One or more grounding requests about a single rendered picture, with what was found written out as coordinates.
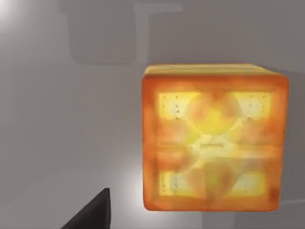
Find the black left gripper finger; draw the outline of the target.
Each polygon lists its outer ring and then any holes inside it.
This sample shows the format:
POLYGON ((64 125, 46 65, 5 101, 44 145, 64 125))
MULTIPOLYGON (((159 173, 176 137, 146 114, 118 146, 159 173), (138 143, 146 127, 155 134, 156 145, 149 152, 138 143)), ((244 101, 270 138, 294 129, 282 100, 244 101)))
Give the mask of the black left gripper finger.
POLYGON ((104 188, 61 229, 111 229, 110 188, 104 188))

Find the square orange toast bread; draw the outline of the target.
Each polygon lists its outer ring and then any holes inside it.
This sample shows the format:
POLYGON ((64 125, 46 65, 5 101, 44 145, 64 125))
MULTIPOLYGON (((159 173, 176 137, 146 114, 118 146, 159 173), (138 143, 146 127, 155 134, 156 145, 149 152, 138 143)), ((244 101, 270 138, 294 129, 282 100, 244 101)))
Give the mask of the square orange toast bread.
POLYGON ((288 78, 253 64, 157 64, 141 84, 150 211, 278 208, 288 78))

